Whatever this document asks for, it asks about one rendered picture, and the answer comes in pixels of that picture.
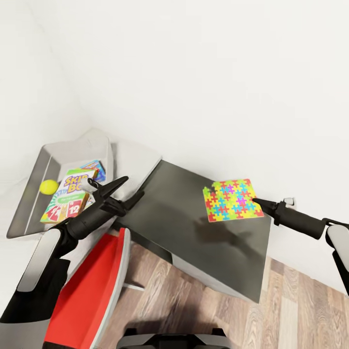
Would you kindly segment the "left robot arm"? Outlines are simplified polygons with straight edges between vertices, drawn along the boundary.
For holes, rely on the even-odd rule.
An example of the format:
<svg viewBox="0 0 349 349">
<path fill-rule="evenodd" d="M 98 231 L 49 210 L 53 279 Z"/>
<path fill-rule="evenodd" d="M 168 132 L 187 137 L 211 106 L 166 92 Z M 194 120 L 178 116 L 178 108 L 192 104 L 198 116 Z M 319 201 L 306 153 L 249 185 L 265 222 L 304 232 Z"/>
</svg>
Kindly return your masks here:
<svg viewBox="0 0 349 349">
<path fill-rule="evenodd" d="M 62 259 L 113 216 L 124 217 L 144 196 L 141 191 L 125 202 L 112 193 L 128 180 L 120 177 L 102 186 L 91 178 L 80 189 L 92 195 L 93 204 L 75 218 L 56 224 L 41 237 L 15 293 L 0 317 L 0 349 L 42 349 L 71 260 Z"/>
</svg>

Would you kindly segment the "tennis ball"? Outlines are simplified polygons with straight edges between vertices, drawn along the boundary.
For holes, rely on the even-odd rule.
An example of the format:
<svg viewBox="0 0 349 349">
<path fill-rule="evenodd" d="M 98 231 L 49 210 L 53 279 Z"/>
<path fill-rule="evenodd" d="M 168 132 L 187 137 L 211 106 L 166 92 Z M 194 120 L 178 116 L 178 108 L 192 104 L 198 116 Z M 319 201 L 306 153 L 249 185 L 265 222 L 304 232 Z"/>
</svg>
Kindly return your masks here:
<svg viewBox="0 0 349 349">
<path fill-rule="evenodd" d="M 47 196 L 54 195 L 58 190 L 58 186 L 59 184 L 55 180 L 44 180 L 40 186 L 40 191 Z"/>
</svg>

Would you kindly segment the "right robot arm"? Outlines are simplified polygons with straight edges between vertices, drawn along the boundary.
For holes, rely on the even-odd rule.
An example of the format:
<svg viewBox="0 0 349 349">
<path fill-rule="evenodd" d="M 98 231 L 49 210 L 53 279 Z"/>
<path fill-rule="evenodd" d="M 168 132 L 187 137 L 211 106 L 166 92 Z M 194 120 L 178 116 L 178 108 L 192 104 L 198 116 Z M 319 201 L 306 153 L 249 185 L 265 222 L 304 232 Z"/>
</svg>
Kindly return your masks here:
<svg viewBox="0 0 349 349">
<path fill-rule="evenodd" d="M 285 198 L 278 203 L 258 198 L 253 201 L 260 204 L 263 212 L 274 218 L 275 225 L 285 225 L 316 240 L 321 238 L 327 225 L 325 239 L 335 249 L 332 255 L 349 296 L 349 223 L 328 218 L 319 220 L 301 213 L 297 211 L 295 197 Z"/>
</svg>

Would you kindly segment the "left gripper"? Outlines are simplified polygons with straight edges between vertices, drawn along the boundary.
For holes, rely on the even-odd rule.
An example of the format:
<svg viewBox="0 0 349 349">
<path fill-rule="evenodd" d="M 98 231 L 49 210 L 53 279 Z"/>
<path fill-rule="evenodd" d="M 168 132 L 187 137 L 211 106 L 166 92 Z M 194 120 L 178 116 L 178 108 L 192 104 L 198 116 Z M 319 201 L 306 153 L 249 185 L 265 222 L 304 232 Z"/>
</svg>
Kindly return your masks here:
<svg viewBox="0 0 349 349">
<path fill-rule="evenodd" d="M 145 192 L 141 191 L 125 202 L 112 199 L 112 193 L 128 179 L 128 176 L 120 177 L 93 192 L 95 202 L 80 214 L 80 218 L 86 227 L 96 230 L 115 215 L 121 218 L 124 217 L 126 215 L 125 210 L 131 210 L 144 196 Z"/>
</svg>

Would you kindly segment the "jigsaw puzzle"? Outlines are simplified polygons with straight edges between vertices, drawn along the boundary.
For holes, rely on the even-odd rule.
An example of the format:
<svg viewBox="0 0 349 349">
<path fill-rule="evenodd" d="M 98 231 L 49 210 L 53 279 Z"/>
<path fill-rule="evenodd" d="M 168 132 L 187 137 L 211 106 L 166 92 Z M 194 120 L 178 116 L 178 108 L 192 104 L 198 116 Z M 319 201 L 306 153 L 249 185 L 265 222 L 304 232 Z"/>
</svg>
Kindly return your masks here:
<svg viewBox="0 0 349 349">
<path fill-rule="evenodd" d="M 264 217 L 250 179 L 213 182 L 216 193 L 203 189 L 209 222 Z"/>
</svg>

